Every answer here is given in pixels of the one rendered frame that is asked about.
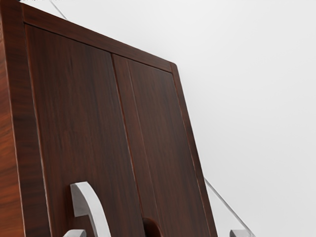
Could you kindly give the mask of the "dark brown wooden drawer cabinet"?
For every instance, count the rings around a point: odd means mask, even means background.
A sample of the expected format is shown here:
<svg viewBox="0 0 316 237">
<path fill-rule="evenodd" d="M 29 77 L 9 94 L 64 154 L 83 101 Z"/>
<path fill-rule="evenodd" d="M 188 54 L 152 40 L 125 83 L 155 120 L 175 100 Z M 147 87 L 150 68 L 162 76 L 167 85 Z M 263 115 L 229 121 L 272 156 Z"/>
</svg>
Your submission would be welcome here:
<svg viewBox="0 0 316 237">
<path fill-rule="evenodd" d="M 0 237 L 217 237 L 177 66 L 0 0 Z"/>
</svg>

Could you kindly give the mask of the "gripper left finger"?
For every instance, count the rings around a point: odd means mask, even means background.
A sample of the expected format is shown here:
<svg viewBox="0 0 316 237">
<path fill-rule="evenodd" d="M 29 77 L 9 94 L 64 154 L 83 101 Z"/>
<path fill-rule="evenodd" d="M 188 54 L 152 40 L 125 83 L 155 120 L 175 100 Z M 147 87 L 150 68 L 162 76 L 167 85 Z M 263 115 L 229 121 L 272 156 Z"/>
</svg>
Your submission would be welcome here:
<svg viewBox="0 0 316 237">
<path fill-rule="evenodd" d="M 68 230 L 63 237 L 86 237 L 86 231 L 83 229 Z"/>
</svg>

